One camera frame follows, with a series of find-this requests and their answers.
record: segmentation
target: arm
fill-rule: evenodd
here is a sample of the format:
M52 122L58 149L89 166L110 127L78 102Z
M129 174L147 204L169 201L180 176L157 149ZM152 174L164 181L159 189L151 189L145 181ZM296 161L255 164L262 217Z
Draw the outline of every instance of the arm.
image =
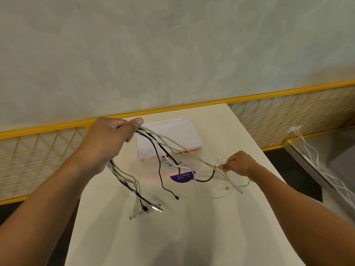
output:
M264 193L290 244L306 265L355 265L355 228L297 192L243 151L219 168L249 177Z
M142 123L97 119L78 149L0 227L0 265L46 265L86 184Z

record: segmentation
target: dark floor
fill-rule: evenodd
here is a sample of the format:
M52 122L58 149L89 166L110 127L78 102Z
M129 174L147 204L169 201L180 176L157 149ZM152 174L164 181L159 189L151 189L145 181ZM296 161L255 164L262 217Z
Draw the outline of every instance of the dark floor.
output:
M313 199L323 202L321 186L284 149L264 152L287 184Z
M0 206L0 225L5 222L5 220L22 204L21 202L14 202L12 204L5 204ZM69 222L62 233L62 236L59 238L59 241L56 247L53 250L52 255L50 256L48 266L64 266L66 255L69 249L69 243L71 234L73 232L74 222L76 213L78 211L79 201L74 209L72 216L69 219Z
M265 155L287 184L309 197L321 202L323 201L321 186L316 183L316 181L291 157L286 150L283 148L271 150L265 152ZM2 224L17 209L17 207L21 205L21 203L22 202L15 202L12 204L1 205L0 224ZM79 202L51 255L48 266L64 266L78 206Z

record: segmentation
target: white box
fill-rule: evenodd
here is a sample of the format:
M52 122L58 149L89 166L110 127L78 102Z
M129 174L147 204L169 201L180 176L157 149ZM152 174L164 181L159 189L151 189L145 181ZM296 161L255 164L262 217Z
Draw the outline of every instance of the white box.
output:
M157 134L162 134L171 138L172 140L176 141L180 145L186 147L189 151L191 151L196 156L200 155L201 152L200 150L202 149L202 141L190 118L180 118L176 120L164 120L164 121L153 122L153 123L145 123L144 126L153 130ZM174 144L170 140L165 138L164 140L171 147L185 152L185 150L182 147L179 147L178 145ZM143 170L146 172L145 178L147 180L159 179L159 174L158 174L159 161L155 149L153 147L153 144L147 138L139 135L137 136L137 146L138 146L138 158L141 162L141 166L143 167ZM167 147L164 148L169 154L172 155L170 149L168 149ZM178 175L179 169L171 165L170 162L167 161L166 157L163 158L163 156L165 156L165 153L163 154L163 151L160 148L157 147L157 150L161 160L160 173L162 177ZM201 163L199 161L196 161L190 156L180 154L177 151L174 152L183 163L180 164L180 162L178 162L179 165L191 168L193 170L198 170L200 168ZM181 168L180 174L190 172L190 171L191 170Z

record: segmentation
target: yellow metal frame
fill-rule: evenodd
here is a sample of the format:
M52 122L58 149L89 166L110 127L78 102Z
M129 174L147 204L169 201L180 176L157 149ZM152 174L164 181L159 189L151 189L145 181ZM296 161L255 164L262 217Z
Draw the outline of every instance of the yellow metal frame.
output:
M201 103L193 103L193 104L188 104L188 105L165 107L165 108L159 108L159 109L153 109L153 110L123 113L123 114L111 115L111 116L107 116L107 117L113 117L113 118L134 117L134 116L167 112L167 111L174 111L174 110L200 107L200 106L206 106L206 105L215 105L215 104L219 104L219 103L232 104L232 103L248 102L248 101L260 100L260 99L265 99L265 98L274 98L274 97L293 95L293 94L299 94L299 93L308 93L308 92L312 92L312 91L334 89L334 88L340 88L340 87L346 87L346 86L352 86L352 85L355 85L355 80L338 82L338 83L331 83L331 84L326 84L326 85L317 85L317 86L311 86L311 87L299 88L299 89L275 91L275 92L270 92L270 93L262 93L262 94L242 96L242 97L236 97L236 98L214 100L214 101L201 102ZM27 128L27 129L0 132L0 139L19 137L19 136L25 136L25 135L37 134L37 133L52 132L55 130L77 128L77 127L82 127L82 126L84 126L88 130L96 119L97 118L90 118L90 119L86 119L86 120L78 120L78 121L73 121L73 122L47 125L47 126L41 126L41 127L36 127L36 128ZM355 128L355 126L350 126L350 125L352 125L354 120L355 120L355 116L354 116L353 120L349 121L348 125L346 125L342 129L336 129L336 130L331 130L331 131L327 131L327 132L323 132L323 133L306 135L304 137L309 138L309 137L318 136L318 135L322 135L322 134L327 134L327 133L332 133L332 132L338 132L338 131L345 130L345 129ZM282 147L285 147L289 142L295 141L295 140L299 140L299 138L297 137L297 138L287 139L281 145L262 148L262 151L268 151L268 150L282 148ZM23 201L27 198L28 198L28 196L24 196L24 197L17 197L17 198L5 200L5 201L0 201L0 205Z

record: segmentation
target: person's left hand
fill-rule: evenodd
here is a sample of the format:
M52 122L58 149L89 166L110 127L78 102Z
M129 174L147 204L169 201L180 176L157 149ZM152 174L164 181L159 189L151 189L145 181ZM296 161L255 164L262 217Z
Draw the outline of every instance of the person's left hand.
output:
M106 164L120 152L143 124L142 118L127 121L120 118L98 118L89 129L70 159L94 174L101 173Z

